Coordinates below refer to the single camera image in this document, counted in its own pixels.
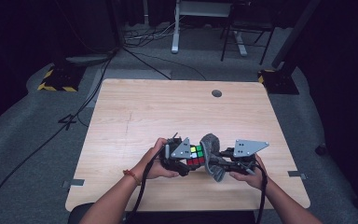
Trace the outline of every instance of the black bracket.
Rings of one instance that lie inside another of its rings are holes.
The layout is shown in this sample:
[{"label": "black bracket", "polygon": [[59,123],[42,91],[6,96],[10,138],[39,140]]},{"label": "black bracket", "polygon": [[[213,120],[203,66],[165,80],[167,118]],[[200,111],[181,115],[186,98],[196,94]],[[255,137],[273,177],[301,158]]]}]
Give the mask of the black bracket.
[{"label": "black bracket", "polygon": [[268,93],[299,95],[298,89],[291,76],[285,76],[282,70],[261,70],[257,78]]}]

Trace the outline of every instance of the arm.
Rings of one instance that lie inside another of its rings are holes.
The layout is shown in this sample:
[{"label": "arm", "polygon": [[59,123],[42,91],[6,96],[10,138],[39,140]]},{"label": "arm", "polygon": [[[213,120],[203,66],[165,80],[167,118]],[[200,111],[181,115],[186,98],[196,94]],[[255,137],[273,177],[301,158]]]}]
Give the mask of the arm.
[{"label": "arm", "polygon": [[[257,157],[261,167],[266,170],[260,157]],[[256,175],[242,175],[230,172],[237,180],[246,181],[250,186],[261,189],[261,171],[256,169]],[[282,223],[322,223],[317,217],[302,207],[287,195],[271,178],[267,177],[266,196],[281,218]]]},{"label": "arm", "polygon": [[[138,179],[142,179],[144,169],[158,150],[167,143],[167,140],[159,138],[154,147],[151,147],[142,159],[131,169]],[[147,179],[159,176],[175,177],[177,172],[165,170],[159,161],[154,161]],[[137,187],[135,179],[130,175],[124,175],[110,190],[108,190],[83,216],[80,221],[85,223],[120,223],[127,203]]]}]

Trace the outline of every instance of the chair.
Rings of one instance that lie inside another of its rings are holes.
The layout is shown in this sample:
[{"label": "chair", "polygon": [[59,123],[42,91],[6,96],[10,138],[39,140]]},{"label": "chair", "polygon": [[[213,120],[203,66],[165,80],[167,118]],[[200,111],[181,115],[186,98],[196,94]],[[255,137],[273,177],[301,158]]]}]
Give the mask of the chair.
[{"label": "chair", "polygon": [[[250,46],[265,48],[260,61],[261,65],[264,61],[264,57],[266,56],[266,52],[269,47],[269,42],[275,30],[272,14],[274,13],[272,13],[272,11],[267,6],[264,6],[260,1],[235,1],[231,5],[227,25],[223,29],[222,34],[220,35],[221,39],[223,37],[223,34],[226,32],[225,44],[223,46],[223,52],[220,61],[223,61],[225,57],[229,32],[237,31],[259,34],[254,44]],[[265,32],[269,32],[267,44],[256,45],[257,41]]]}]

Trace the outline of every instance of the metal bracket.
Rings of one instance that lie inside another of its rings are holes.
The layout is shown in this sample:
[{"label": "metal bracket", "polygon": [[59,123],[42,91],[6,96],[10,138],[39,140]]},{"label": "metal bracket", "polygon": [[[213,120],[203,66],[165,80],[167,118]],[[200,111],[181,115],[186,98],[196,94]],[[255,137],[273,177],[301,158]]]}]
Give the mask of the metal bracket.
[{"label": "metal bracket", "polygon": [[308,179],[307,175],[301,174],[299,171],[288,171],[287,174],[289,174],[290,177],[299,176],[301,179]]},{"label": "metal bracket", "polygon": [[173,158],[180,158],[180,159],[190,159],[191,152],[190,152],[190,140],[186,138],[183,142],[176,148],[176,150],[171,154]]},{"label": "metal bracket", "polygon": [[64,180],[61,184],[63,189],[69,189],[71,186],[83,186],[84,179],[72,179],[71,181]]},{"label": "metal bracket", "polygon": [[268,142],[257,142],[237,139],[235,141],[234,157],[238,158],[252,156],[256,152],[267,146],[269,146]]}]

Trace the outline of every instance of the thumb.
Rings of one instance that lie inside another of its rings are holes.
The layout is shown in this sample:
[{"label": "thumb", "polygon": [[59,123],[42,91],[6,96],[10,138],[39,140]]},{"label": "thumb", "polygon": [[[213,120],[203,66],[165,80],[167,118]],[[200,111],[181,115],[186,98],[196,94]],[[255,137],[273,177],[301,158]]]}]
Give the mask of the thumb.
[{"label": "thumb", "polygon": [[236,179],[236,180],[248,181],[248,176],[239,174],[239,173],[237,173],[237,172],[230,172],[229,175],[231,175],[232,177],[234,177],[234,179]]},{"label": "thumb", "polygon": [[164,176],[167,178],[172,178],[172,177],[177,177],[179,176],[179,173],[175,172],[175,171],[169,171],[169,170],[161,170],[161,174],[160,176]]}]

